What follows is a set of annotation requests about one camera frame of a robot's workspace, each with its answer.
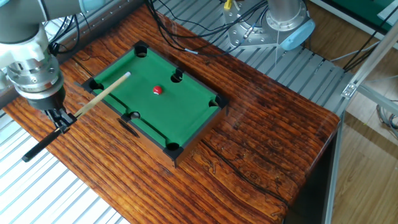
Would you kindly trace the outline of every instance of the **wooden table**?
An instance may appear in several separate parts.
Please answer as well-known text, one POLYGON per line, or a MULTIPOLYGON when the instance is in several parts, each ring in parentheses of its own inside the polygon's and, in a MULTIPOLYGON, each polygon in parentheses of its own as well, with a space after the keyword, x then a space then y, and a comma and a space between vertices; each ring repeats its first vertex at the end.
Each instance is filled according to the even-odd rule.
MULTIPOLYGON (((99 74, 138 40, 227 96, 228 116, 178 169, 165 168, 102 106, 48 150, 132 223, 280 223, 335 135, 339 117, 232 56, 172 49, 143 7, 61 66, 66 108, 74 113, 93 98, 73 82, 99 74), (91 50, 92 57, 82 60, 91 50)), ((191 49, 206 44, 180 41, 191 49)), ((205 52, 221 53, 216 47, 205 52)), ((37 139, 53 130, 23 98, 4 110, 37 139)))

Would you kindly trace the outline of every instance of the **metal grating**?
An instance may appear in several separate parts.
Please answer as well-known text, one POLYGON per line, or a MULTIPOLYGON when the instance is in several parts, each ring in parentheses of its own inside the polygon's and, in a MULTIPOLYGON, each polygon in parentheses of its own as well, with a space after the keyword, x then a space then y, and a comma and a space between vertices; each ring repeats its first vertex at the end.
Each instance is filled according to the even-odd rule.
POLYGON ((0 111, 1 223, 128 223, 47 150, 22 162, 36 143, 0 111))
MULTIPOLYGON (((115 2, 100 18, 107 18, 110 11, 121 7, 115 6, 115 2)), ((219 1, 164 2, 177 17, 200 23, 208 29, 224 24, 219 1)), ((156 2, 155 5, 159 12, 175 20, 161 3, 156 2)), ((46 24, 50 38, 62 22, 62 19, 57 19, 46 24)), ((195 24, 176 22, 196 34, 206 33, 204 28, 195 24)), ((206 40, 212 42, 216 38, 213 35, 206 40)), ((215 45, 223 50, 232 48, 226 34, 215 45)), ((307 49, 299 47, 290 52, 275 47, 237 49, 231 55, 337 115, 343 114, 348 104, 340 93, 351 75, 344 74, 342 69, 307 49)), ((23 163, 21 156, 36 143, 15 121, 0 111, 1 223, 128 223, 48 151, 41 152, 28 164, 23 163)))

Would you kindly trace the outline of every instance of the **metal rod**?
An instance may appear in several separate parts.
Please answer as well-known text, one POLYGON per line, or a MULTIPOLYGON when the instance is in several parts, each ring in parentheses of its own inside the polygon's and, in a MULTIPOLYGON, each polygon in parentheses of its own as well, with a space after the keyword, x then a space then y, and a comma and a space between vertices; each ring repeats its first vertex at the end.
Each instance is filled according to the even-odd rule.
POLYGON ((366 77, 374 70, 376 65, 386 56, 388 51, 398 41, 398 23, 391 28, 391 30, 384 36, 374 51, 370 54, 368 59, 363 63, 361 68, 356 72, 355 76, 348 83, 344 89, 342 96, 351 98, 357 88, 362 84, 366 77))

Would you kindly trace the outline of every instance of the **black cable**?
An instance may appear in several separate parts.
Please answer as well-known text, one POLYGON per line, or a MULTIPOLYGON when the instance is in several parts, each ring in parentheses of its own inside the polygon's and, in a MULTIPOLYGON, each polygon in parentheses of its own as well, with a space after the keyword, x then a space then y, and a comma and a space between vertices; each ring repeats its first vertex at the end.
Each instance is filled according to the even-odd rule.
POLYGON ((60 35, 60 33, 61 33, 61 31, 62 31, 64 25, 65 25, 66 22, 67 22, 67 20, 68 20, 68 17, 63 18, 62 25, 60 26, 60 28, 59 28, 59 30, 57 31, 57 33, 54 35, 54 38, 53 38, 53 39, 56 39, 56 38, 58 37, 58 35, 60 35))
POLYGON ((79 42, 80 42, 80 27, 79 27, 79 21, 78 21, 76 15, 74 15, 73 18, 74 18, 75 23, 76 23, 76 31, 77 31, 77 37, 76 37, 75 45, 74 45, 70 50, 66 50, 66 51, 64 51, 64 52, 58 52, 59 54, 69 54, 69 53, 72 53, 72 52, 74 52, 74 51, 76 50, 76 48, 77 48, 78 45, 79 45, 79 42))
POLYGON ((360 58, 358 58, 357 60, 355 60, 346 70, 345 72, 349 72, 352 69, 354 69, 355 67, 357 67, 358 65, 360 65, 362 62, 364 62, 369 56, 370 54, 374 51, 374 49, 376 48, 376 46, 374 46, 371 50, 369 50, 368 52, 366 52, 365 54, 363 54, 362 56, 360 56, 360 58))
MULTIPOLYGON (((398 10, 398 6, 383 20, 383 22, 379 25, 379 27, 382 27, 388 19, 398 10)), ((368 43, 373 39, 373 37, 377 34, 377 31, 375 30, 372 36, 365 42, 365 44, 361 47, 361 49, 347 62, 347 64, 343 67, 345 71, 347 71, 347 68, 350 66, 351 62, 362 52, 362 50, 367 46, 368 43)))
MULTIPOLYGON (((146 4, 148 10, 150 11, 152 17, 153 17, 154 20, 156 21, 161 36, 165 39, 165 41, 166 41, 172 48, 177 49, 177 50, 179 50, 179 51, 187 51, 187 52, 191 52, 191 53, 198 54, 198 55, 219 56, 219 55, 200 54, 200 53, 194 52, 194 51, 200 50, 200 49, 204 49, 205 47, 208 47, 208 46, 214 44, 219 38, 221 38, 221 37, 223 36, 223 34, 225 34, 225 32, 228 31, 228 29, 229 29, 230 27, 232 27, 234 24, 237 24, 238 22, 240 22, 242 19, 244 19, 244 18, 247 17, 248 15, 253 14, 252 12, 255 12, 256 10, 258 10, 258 9, 260 9, 260 8, 262 8, 262 7, 264 7, 264 6, 266 6, 266 5, 267 5, 267 2, 265 1, 265 3, 264 3, 264 2, 260 2, 259 4, 256 4, 255 6, 253 6, 252 8, 250 8, 250 10, 248 10, 247 12, 245 12, 241 17, 237 18, 234 22, 230 23, 230 25, 226 26, 226 27, 223 28, 223 29, 220 29, 220 30, 218 30, 218 31, 216 31, 216 32, 211 32, 211 33, 209 33, 209 34, 198 35, 198 36, 181 36, 181 35, 175 35, 175 34, 171 33, 171 32, 168 30, 168 28, 165 27, 165 25, 164 25, 163 22, 161 21, 160 17, 157 15, 157 11, 155 10, 153 1, 152 1, 152 0, 147 0, 147 1, 145 2, 145 4, 146 4), (212 43, 209 43, 208 45, 205 45, 205 46, 199 47, 199 48, 197 48, 197 49, 193 49, 193 50, 185 49, 184 47, 182 47, 182 46, 174 39, 174 37, 180 37, 180 38, 199 38, 199 37, 205 37, 205 36, 217 34, 217 33, 221 32, 222 30, 224 30, 224 32, 223 32, 221 35, 219 35, 219 37, 217 37, 212 43), (174 43, 177 45, 177 47, 174 46, 172 43, 170 43, 170 41, 166 38, 164 32, 168 35, 168 37, 172 40, 172 42, 174 42, 174 43)), ((235 47, 235 48, 233 48, 233 49, 231 49, 231 50, 229 50, 229 51, 227 51, 227 52, 225 52, 225 53, 223 53, 223 54, 220 54, 220 55, 226 55, 226 54, 228 54, 228 53, 234 51, 234 50, 235 50, 236 48, 238 48, 241 44, 242 44, 242 42, 241 42, 237 47, 235 47)))
POLYGON ((158 0, 158 1, 159 1, 167 10, 169 10, 169 12, 170 12, 171 15, 174 17, 174 19, 176 19, 176 20, 178 20, 178 21, 182 21, 182 22, 191 23, 191 24, 194 24, 194 25, 196 25, 196 26, 200 26, 200 27, 202 27, 203 29, 205 29, 205 30, 207 30, 207 31, 215 31, 215 30, 217 30, 217 29, 224 28, 225 26, 228 25, 228 24, 224 24, 224 25, 219 26, 219 27, 214 28, 214 29, 207 29, 206 27, 204 27, 203 25, 200 25, 200 24, 197 23, 197 22, 192 22, 192 21, 188 21, 188 20, 185 20, 185 19, 180 19, 180 18, 178 18, 177 16, 174 15, 174 13, 172 12, 172 10, 171 10, 165 3, 163 3, 161 0, 158 0))
POLYGON ((73 16, 72 16, 72 18, 70 19, 70 22, 69 22, 68 26, 63 30, 63 32, 62 32, 58 37, 52 39, 52 40, 51 40, 51 43, 55 43, 57 40, 59 40, 60 38, 62 38, 63 36, 65 36, 65 34, 69 32, 69 30, 70 30, 72 24, 73 24, 73 16))
MULTIPOLYGON (((152 13, 152 15, 155 16, 154 19, 155 19, 157 22, 162 23, 162 22, 160 21, 158 15, 156 14, 156 10, 155 10, 155 7, 154 7, 153 0, 146 0, 146 4, 148 4, 148 5, 150 6, 150 8, 151 8, 150 10, 153 10, 153 11, 155 12, 154 14, 152 13)), ((195 36, 177 35, 177 34, 171 33, 164 25, 161 25, 161 27, 166 31, 166 33, 167 33, 168 35, 172 35, 172 36, 174 36, 174 37, 187 38, 187 39, 196 39, 196 38, 201 38, 201 37, 208 37, 208 36, 217 34, 217 33, 221 32, 222 30, 228 30, 228 29, 230 29, 233 25, 235 25, 235 24, 241 22, 242 20, 244 20, 245 17, 249 16, 249 15, 252 13, 252 11, 256 11, 256 10, 258 10, 258 9, 260 9, 260 8, 262 8, 262 7, 264 7, 264 6, 266 6, 267 4, 268 4, 267 1, 261 1, 261 2, 259 2, 259 3, 257 3, 256 5, 254 5, 252 8, 250 8, 248 11, 246 11, 242 16, 240 16, 239 18, 237 18, 234 22, 232 22, 232 23, 230 23, 229 25, 227 25, 226 27, 224 27, 224 28, 222 28, 222 29, 220 29, 220 30, 214 31, 214 32, 207 33, 207 34, 195 35, 195 36)))

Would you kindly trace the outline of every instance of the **metal bracket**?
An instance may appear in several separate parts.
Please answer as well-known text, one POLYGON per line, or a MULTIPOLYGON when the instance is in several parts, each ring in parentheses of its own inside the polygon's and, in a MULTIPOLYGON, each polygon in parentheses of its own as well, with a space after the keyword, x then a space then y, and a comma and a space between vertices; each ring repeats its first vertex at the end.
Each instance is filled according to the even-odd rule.
POLYGON ((353 97, 357 89, 358 86, 356 84, 349 83, 341 95, 347 99, 350 99, 351 97, 353 97))

